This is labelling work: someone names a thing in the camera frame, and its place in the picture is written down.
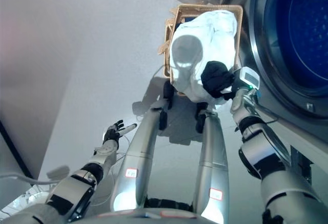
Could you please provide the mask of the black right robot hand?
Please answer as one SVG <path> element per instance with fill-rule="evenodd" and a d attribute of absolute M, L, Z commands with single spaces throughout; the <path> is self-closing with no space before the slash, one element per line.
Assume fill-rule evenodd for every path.
<path fill-rule="evenodd" d="M 233 99 L 239 89 L 258 91 L 260 88 L 260 76 L 249 67 L 242 67 L 233 73 L 231 90 L 223 94 L 225 100 Z"/>

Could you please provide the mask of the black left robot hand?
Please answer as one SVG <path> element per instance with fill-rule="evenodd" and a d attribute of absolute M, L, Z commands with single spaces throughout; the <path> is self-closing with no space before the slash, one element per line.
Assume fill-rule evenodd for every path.
<path fill-rule="evenodd" d="M 103 134 L 102 141 L 103 143 L 108 140 L 114 140 L 118 142 L 119 138 L 133 131 L 136 127 L 137 124 L 131 124 L 126 127 L 124 125 L 124 121 L 121 119 L 107 128 L 107 130 Z"/>

